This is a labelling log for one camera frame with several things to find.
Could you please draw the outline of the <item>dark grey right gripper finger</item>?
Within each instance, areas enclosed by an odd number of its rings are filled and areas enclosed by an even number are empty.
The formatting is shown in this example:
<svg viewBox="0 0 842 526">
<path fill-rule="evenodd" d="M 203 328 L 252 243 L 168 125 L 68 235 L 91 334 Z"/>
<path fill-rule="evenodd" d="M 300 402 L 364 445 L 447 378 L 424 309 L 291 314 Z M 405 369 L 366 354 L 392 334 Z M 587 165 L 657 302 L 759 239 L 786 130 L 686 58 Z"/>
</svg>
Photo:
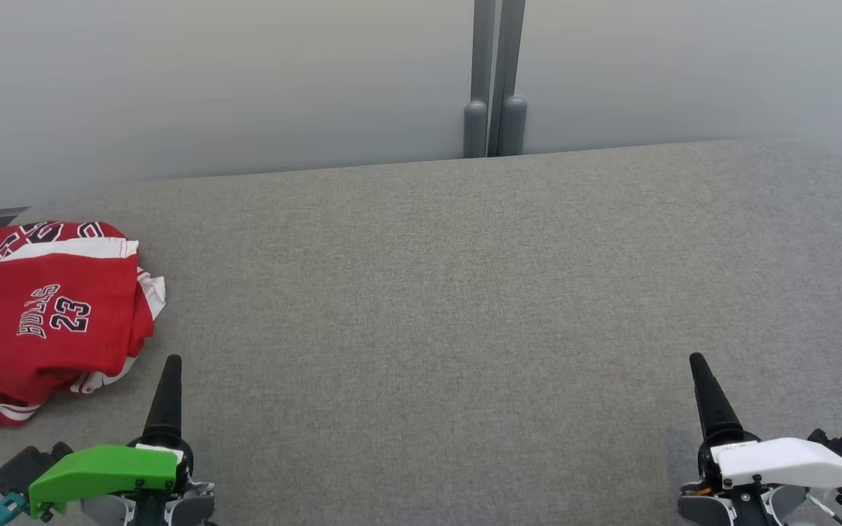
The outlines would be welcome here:
<svg viewBox="0 0 842 526">
<path fill-rule="evenodd" d="M 744 427 L 705 356 L 701 353 L 689 355 L 689 367 L 704 439 L 711 439 L 716 435 L 740 437 L 744 433 Z"/>
</svg>

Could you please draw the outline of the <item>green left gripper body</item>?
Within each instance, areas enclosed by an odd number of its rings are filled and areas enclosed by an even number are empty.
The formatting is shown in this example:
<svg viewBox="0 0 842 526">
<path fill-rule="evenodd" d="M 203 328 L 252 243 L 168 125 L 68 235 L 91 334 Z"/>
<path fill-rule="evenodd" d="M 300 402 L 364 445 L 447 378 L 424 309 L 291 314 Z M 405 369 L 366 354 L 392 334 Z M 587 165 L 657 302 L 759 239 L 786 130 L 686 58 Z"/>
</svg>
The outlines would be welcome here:
<svg viewBox="0 0 842 526">
<path fill-rule="evenodd" d="M 186 443 L 81 449 L 61 457 L 29 484 L 29 513 L 46 522 L 66 513 L 74 500 L 113 496 L 131 500 L 134 522 L 161 522 L 164 507 L 183 496 L 193 467 Z"/>
</svg>

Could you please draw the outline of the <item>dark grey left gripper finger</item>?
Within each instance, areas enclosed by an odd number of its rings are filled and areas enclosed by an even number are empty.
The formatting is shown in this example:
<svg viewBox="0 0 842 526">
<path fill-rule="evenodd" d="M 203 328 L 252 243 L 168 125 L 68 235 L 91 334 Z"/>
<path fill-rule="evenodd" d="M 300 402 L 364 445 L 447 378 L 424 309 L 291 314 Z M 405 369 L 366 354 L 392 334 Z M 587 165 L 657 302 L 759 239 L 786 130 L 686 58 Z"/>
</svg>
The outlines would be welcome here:
<svg viewBox="0 0 842 526">
<path fill-rule="evenodd" d="M 183 359 L 169 355 L 155 389 L 143 436 L 183 437 Z"/>
</svg>

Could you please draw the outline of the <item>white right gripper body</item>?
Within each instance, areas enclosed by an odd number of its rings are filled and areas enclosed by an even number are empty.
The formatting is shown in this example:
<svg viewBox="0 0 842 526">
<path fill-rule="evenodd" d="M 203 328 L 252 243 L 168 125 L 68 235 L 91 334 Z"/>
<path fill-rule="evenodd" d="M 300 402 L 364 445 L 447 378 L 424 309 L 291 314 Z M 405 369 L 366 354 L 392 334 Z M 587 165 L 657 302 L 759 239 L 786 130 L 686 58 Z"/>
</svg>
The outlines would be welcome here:
<svg viewBox="0 0 842 526">
<path fill-rule="evenodd" d="M 709 432 L 699 449 L 699 495 L 733 487 L 842 489 L 842 456 L 801 438 L 761 441 L 750 432 Z"/>
</svg>

